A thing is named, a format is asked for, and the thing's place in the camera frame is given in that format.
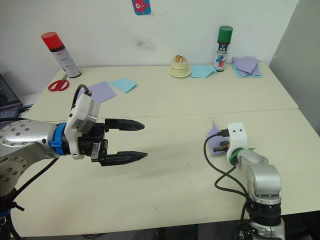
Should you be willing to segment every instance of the green cap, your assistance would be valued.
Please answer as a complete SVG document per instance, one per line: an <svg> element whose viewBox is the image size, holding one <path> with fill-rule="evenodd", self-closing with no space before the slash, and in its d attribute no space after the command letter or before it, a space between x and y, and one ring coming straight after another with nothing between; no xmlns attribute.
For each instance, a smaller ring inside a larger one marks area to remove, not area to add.
<svg viewBox="0 0 320 240"><path fill-rule="evenodd" d="M218 42L230 43L233 28L231 26L221 26L219 28Z"/></svg>

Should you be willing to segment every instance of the blue ring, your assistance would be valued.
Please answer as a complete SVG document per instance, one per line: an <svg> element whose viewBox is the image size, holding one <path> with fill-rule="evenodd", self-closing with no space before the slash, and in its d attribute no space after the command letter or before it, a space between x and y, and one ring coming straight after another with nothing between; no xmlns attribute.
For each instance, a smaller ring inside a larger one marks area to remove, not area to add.
<svg viewBox="0 0 320 240"><path fill-rule="evenodd" d="M0 218L7 216L11 212L11 208L0 213Z"/></svg>
<svg viewBox="0 0 320 240"><path fill-rule="evenodd" d="M63 146L62 134L64 133L66 125L67 125L66 122L62 122L58 125L54 133L54 141L50 142L51 147L55 148L56 153L59 155L65 155L64 150L62 148Z"/></svg>

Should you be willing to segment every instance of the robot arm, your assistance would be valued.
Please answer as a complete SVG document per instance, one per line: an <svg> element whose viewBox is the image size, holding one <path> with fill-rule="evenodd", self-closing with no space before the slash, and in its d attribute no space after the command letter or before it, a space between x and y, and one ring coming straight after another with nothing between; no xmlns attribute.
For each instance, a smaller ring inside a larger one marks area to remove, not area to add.
<svg viewBox="0 0 320 240"><path fill-rule="evenodd" d="M253 219L246 230L244 239L285 240L285 224L281 219L281 180L275 166L268 159L248 148L247 134L241 122L228 125L229 142L222 142L214 152L225 151L226 159L237 164L246 179L246 189L254 202L254 209L247 208Z"/></svg>
<svg viewBox="0 0 320 240"><path fill-rule="evenodd" d="M89 156L101 166L112 166L128 164L148 155L136 151L107 154L105 133L109 129L138 131L145 126L127 119L105 119L104 123L96 123L99 107L91 93L84 93L72 106L67 122L57 125L22 119L0 130L0 221L4 219L1 213L7 210L8 196L19 177L38 161L65 155L74 159Z"/></svg>

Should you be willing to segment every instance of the white wall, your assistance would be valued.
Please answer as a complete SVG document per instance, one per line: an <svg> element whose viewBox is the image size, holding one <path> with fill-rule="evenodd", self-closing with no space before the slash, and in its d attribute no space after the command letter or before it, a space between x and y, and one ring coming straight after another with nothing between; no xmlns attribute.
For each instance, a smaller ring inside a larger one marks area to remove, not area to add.
<svg viewBox="0 0 320 240"><path fill-rule="evenodd" d="M298 0L0 0L0 72L19 96L41 92L59 66L40 35L58 32L76 63L168 65L175 54L212 64L221 25L234 28L229 56L270 62Z"/></svg>

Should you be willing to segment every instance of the red cap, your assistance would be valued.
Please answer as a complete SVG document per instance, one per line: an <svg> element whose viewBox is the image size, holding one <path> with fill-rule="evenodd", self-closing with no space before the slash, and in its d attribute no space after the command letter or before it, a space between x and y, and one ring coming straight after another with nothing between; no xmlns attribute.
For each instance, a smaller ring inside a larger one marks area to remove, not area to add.
<svg viewBox="0 0 320 240"><path fill-rule="evenodd" d="M63 42L61 41L60 37L54 31L42 34L41 38L49 49L57 49L62 47L63 45Z"/></svg>

